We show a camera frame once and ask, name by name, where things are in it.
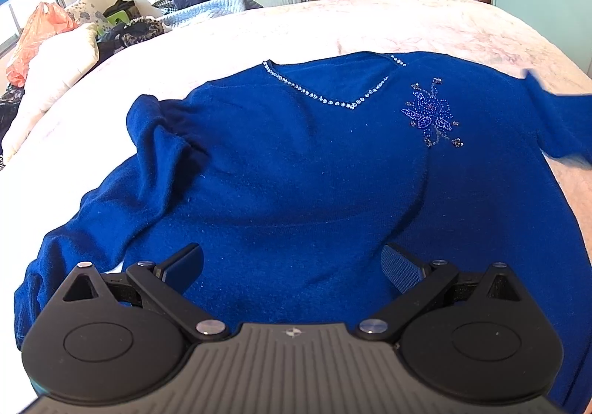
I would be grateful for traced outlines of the blue beaded sweater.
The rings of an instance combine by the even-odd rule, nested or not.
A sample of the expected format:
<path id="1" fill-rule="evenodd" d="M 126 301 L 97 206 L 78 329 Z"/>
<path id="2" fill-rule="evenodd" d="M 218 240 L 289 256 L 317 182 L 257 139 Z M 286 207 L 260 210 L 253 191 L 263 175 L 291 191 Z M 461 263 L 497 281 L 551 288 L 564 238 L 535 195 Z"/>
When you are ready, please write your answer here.
<path id="1" fill-rule="evenodd" d="M 389 242 L 467 271 L 507 263 L 559 334 L 551 396 L 591 398 L 591 265 L 549 158 L 591 161 L 591 98 L 447 55 L 359 52 L 144 94 L 137 151 L 47 233 L 14 298 L 23 340 L 81 261 L 204 252 L 186 297 L 237 327 L 355 325 L 397 297 Z"/>

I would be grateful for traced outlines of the pink floral bed sheet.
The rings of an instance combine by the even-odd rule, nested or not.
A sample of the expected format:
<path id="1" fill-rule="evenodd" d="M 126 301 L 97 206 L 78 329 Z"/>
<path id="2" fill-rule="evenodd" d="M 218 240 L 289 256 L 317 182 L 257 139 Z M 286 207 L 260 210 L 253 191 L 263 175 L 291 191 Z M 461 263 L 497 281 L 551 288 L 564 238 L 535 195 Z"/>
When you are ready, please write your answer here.
<path id="1" fill-rule="evenodd" d="M 143 93 L 182 98 L 208 80 L 264 60 L 299 63 L 357 51 L 432 51 L 512 76 L 531 69 L 553 93 L 591 80 L 555 44 L 498 7 L 474 0 L 320 0 L 192 23 L 107 59 L 54 103 L 1 172 L 1 409 L 35 394 L 14 339 L 15 290 L 44 235 L 134 153 L 125 126 Z"/>

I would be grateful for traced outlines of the white quilted jacket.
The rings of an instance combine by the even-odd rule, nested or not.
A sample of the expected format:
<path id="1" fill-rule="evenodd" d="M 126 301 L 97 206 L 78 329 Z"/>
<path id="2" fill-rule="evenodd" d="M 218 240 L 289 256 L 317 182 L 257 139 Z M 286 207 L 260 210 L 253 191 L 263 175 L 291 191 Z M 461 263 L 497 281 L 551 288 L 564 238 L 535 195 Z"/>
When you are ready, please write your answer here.
<path id="1" fill-rule="evenodd" d="M 6 164 L 54 103 L 96 65 L 99 60 L 96 36 L 97 25 L 86 23 L 41 43 L 29 63 L 24 96 L 15 120 L 1 142 Z"/>

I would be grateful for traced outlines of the leopard print dark garment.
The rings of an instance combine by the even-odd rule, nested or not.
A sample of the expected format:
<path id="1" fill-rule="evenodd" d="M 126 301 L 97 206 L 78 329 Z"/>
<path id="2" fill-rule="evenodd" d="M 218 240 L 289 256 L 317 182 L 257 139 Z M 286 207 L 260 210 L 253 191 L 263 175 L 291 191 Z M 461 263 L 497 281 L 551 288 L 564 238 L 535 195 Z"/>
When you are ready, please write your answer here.
<path id="1" fill-rule="evenodd" d="M 100 36 L 97 46 L 100 54 L 113 55 L 118 50 L 143 43 L 168 33 L 171 28 L 161 20 L 152 17 L 141 17 L 130 23 L 120 22 Z"/>

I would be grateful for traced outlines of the orange plastic bag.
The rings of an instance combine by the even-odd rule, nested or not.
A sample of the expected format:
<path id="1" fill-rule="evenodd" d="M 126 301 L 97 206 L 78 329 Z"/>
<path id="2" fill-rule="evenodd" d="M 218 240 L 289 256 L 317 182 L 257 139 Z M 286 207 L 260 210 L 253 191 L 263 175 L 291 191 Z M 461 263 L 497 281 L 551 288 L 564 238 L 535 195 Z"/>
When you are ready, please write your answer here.
<path id="1" fill-rule="evenodd" d="M 67 11 L 56 3 L 40 2 L 29 16 L 6 67 L 8 82 L 23 87 L 31 60 L 43 41 L 78 28 Z"/>

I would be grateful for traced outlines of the green plastic stool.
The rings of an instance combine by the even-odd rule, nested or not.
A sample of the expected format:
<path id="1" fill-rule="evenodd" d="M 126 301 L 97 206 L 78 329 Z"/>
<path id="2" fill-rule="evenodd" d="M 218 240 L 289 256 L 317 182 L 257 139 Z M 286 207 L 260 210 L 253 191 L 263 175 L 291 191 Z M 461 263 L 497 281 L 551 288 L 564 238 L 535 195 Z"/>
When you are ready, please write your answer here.
<path id="1" fill-rule="evenodd" d="M 131 18 L 125 10 L 114 12 L 113 14 L 110 14 L 110 16 L 107 16 L 106 19 L 112 26 L 129 24 L 131 22 Z"/>

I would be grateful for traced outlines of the floral white pillow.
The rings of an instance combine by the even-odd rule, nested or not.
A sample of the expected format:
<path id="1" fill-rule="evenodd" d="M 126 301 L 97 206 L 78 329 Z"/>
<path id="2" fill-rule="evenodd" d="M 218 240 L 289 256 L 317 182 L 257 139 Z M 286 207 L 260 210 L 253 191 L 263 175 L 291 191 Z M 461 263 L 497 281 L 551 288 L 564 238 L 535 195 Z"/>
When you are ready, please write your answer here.
<path id="1" fill-rule="evenodd" d="M 65 7 L 65 11 L 78 25 L 93 23 L 100 32 L 110 30 L 110 23 L 90 0 L 75 0 Z"/>

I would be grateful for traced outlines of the light blue knitted blanket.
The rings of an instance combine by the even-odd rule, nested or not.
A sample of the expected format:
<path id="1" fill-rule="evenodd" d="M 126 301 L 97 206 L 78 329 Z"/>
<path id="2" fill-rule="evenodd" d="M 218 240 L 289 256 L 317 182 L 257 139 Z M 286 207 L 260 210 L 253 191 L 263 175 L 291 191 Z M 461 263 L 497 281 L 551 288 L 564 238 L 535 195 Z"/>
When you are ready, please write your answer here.
<path id="1" fill-rule="evenodd" d="M 209 0 L 158 17 L 167 28 L 187 26 L 194 21 L 227 16 L 243 11 L 260 9 L 262 5 L 253 0 Z"/>

